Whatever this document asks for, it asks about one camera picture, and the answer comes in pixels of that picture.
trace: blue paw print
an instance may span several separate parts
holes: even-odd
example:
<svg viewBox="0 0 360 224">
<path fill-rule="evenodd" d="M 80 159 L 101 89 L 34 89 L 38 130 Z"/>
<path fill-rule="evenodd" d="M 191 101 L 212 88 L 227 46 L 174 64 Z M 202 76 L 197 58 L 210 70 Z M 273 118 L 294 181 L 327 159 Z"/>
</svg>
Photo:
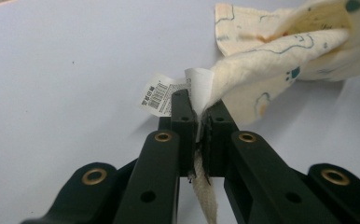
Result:
<svg viewBox="0 0 360 224">
<path fill-rule="evenodd" d="M 300 72 L 301 72 L 301 70 L 299 67 L 292 70 L 291 72 L 287 72 L 287 77 L 285 78 L 285 80 L 290 83 L 293 83 Z"/>
</svg>

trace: white surface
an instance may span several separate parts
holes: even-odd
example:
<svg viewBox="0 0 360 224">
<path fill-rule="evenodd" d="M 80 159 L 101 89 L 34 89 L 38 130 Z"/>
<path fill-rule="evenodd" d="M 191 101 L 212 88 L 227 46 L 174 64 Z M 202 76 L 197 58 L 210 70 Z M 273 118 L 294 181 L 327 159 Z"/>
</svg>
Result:
<svg viewBox="0 0 360 224">
<path fill-rule="evenodd" d="M 274 10 L 302 1 L 229 1 Z M 19 0 L 0 6 L 0 223 L 43 216 L 79 167 L 139 155 L 158 119 L 136 107 L 155 72 L 210 68 L 215 1 Z M 360 77 L 296 83 L 249 129 L 306 173 L 360 177 Z M 236 223 L 216 179 L 218 223 Z M 178 223 L 204 223 L 182 180 Z"/>
</svg>

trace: cream cloth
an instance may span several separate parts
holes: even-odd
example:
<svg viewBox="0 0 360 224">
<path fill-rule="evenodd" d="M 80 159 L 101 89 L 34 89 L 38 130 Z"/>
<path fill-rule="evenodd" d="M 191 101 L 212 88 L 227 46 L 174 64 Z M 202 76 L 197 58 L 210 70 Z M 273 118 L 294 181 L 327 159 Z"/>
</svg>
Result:
<svg viewBox="0 0 360 224">
<path fill-rule="evenodd" d="M 211 69 L 212 90 L 204 108 L 223 99 L 237 122 L 259 119 L 296 79 L 360 75 L 360 0 L 315 0 L 274 12 L 218 4 L 215 36 L 225 58 Z M 194 190 L 208 222 L 216 223 L 213 186 L 201 166 L 196 170 Z"/>
</svg>

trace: dark speck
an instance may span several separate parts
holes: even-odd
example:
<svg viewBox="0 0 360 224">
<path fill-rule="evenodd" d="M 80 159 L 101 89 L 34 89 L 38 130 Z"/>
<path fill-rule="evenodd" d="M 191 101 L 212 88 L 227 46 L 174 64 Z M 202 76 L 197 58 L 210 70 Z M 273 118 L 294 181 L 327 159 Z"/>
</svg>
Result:
<svg viewBox="0 0 360 224">
<path fill-rule="evenodd" d="M 355 12 L 360 9 L 360 0 L 349 0 L 346 3 L 346 11 L 348 12 Z"/>
</svg>

